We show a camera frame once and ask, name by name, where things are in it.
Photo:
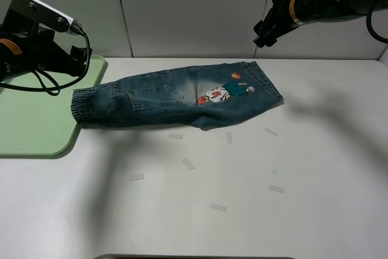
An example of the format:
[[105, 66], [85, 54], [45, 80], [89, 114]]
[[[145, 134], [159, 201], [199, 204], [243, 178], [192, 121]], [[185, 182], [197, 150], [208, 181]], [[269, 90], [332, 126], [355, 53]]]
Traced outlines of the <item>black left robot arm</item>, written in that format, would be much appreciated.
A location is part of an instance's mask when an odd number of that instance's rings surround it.
[[56, 13], [9, 9], [1, 24], [1, 81], [36, 71], [80, 77], [87, 71], [92, 49], [73, 46], [70, 53], [54, 41], [70, 24]]

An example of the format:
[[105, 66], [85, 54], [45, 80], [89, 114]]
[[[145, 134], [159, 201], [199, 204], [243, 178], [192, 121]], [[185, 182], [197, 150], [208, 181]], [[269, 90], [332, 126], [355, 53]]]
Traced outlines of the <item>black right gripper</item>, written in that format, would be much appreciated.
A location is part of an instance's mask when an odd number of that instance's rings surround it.
[[258, 48], [273, 46], [278, 38], [300, 26], [296, 0], [272, 0], [272, 4], [268, 14], [253, 28], [257, 34], [253, 42]]

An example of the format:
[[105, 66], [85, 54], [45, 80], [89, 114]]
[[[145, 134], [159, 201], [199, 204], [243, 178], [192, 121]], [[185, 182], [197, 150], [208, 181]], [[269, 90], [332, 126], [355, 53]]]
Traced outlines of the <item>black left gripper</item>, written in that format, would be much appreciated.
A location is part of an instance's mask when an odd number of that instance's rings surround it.
[[21, 76], [32, 71], [81, 76], [92, 49], [73, 46], [70, 53], [54, 42], [55, 31], [36, 26], [33, 31], [8, 31], [2, 24], [2, 76]]

